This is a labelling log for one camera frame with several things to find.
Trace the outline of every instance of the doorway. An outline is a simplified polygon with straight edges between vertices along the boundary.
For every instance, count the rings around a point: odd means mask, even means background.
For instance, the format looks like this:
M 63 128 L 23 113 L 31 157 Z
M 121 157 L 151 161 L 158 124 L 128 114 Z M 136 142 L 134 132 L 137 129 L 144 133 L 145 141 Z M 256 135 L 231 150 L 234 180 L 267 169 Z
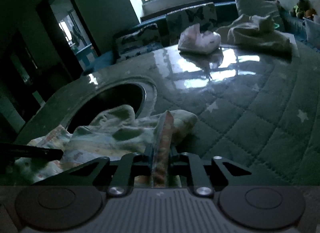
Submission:
M 22 35 L 14 33 L 0 56 L 0 114 L 1 127 L 18 134 L 45 104 L 48 88 L 39 81 L 40 71 Z
M 75 1 L 43 0 L 37 12 L 64 65 L 78 79 L 101 54 Z

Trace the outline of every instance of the metal screw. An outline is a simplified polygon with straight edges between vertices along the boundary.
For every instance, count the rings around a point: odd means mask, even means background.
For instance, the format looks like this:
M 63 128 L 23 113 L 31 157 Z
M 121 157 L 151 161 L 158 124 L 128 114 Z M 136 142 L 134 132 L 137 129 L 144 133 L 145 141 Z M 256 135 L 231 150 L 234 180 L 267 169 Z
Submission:
M 109 189 L 109 194 L 113 196 L 119 196 L 124 193 L 124 188 L 121 187 L 111 187 Z
M 212 189 L 208 187 L 199 187 L 196 189 L 196 192 L 200 196 L 209 196 L 212 193 Z

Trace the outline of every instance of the folded blanket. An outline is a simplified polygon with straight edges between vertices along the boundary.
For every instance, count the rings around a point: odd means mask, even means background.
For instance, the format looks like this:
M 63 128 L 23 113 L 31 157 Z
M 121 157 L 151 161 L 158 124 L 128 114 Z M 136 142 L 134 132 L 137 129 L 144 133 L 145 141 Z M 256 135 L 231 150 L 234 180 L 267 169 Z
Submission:
M 174 118 L 172 143 L 178 144 L 193 128 L 197 116 L 184 110 L 170 113 Z M 60 161 L 20 158 L 6 175 L 0 176 L 0 183 L 29 185 L 101 156 L 119 160 L 127 153 L 143 153 L 146 145 L 155 141 L 159 118 L 160 115 L 154 115 L 135 119 L 133 108 L 122 105 L 101 112 L 89 126 L 80 126 L 73 134 L 58 126 L 29 145 L 62 149 L 64 154 Z
M 232 24 L 220 27 L 216 32 L 221 35 L 221 43 L 290 54 L 292 51 L 290 39 L 274 30 L 270 15 L 260 17 L 242 14 Z

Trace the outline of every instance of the butterfly pattern pillow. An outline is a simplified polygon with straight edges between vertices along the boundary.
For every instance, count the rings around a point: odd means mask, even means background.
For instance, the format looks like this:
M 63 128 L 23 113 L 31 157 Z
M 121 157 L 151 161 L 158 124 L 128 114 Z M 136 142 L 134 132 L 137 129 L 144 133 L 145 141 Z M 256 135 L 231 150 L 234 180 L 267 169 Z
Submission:
M 217 25 L 217 13 L 214 3 L 201 4 L 168 13 L 166 15 L 168 24 L 170 45 L 178 43 L 180 34 L 189 26 L 200 24 L 200 31 L 213 31 Z
M 136 49 L 133 49 L 133 50 L 130 50 L 126 53 L 121 54 L 120 58 L 117 59 L 117 63 L 119 63 L 121 61 L 125 61 L 125 60 L 133 58 L 133 57 L 137 57 L 137 56 L 145 54 L 145 53 L 149 53 L 151 51 L 159 50 L 162 48 L 163 48 L 163 46 L 160 42 L 154 42 L 154 43 L 148 44 L 146 46 L 136 48 Z
M 152 23 L 140 30 L 116 39 L 119 56 L 151 43 L 161 42 L 158 26 Z

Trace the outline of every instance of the stuffed toy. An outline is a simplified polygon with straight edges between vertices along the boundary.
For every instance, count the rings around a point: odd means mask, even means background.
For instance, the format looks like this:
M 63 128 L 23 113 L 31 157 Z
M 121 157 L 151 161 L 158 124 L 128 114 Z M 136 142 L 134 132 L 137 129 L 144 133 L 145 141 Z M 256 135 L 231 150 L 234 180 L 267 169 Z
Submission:
M 299 0 L 297 5 L 293 7 L 292 11 L 290 11 L 290 15 L 292 17 L 297 17 L 302 19 L 307 10 L 310 9 L 310 4 L 308 0 Z
M 313 15 L 317 14 L 316 10 L 313 8 L 310 8 L 309 10 L 307 10 L 304 14 L 304 17 L 306 17 L 309 20 L 313 21 Z

